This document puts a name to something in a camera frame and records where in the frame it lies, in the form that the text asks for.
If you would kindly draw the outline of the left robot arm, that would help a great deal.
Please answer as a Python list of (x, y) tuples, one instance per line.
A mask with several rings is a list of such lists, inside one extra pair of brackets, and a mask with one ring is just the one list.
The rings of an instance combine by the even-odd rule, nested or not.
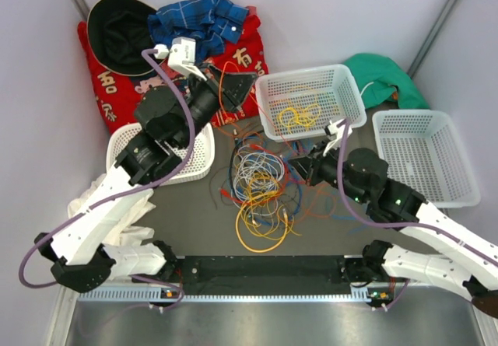
[(258, 77), (214, 65), (204, 72), (189, 76), (188, 96), (175, 95), (167, 84), (149, 89), (134, 112), (140, 131), (80, 208), (80, 218), (54, 236), (38, 235), (38, 250), (52, 261), (58, 284), (85, 293), (109, 279), (139, 275), (168, 281), (176, 274), (177, 258), (164, 242), (113, 246), (104, 240), (134, 205), (181, 171), (185, 164), (177, 151), (189, 149), (220, 108), (242, 105)]

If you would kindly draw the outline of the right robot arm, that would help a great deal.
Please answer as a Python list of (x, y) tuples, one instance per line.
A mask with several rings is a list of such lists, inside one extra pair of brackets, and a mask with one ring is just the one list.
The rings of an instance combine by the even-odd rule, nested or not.
[(488, 316), (497, 316), (497, 246), (445, 215), (418, 191), (388, 177), (388, 164), (370, 149), (342, 156), (323, 142), (289, 165), (309, 186), (327, 183), (345, 205), (366, 205), (359, 221), (392, 229), (432, 247), (433, 256), (374, 240), (362, 252), (360, 274), (369, 281), (404, 278), (459, 295)]

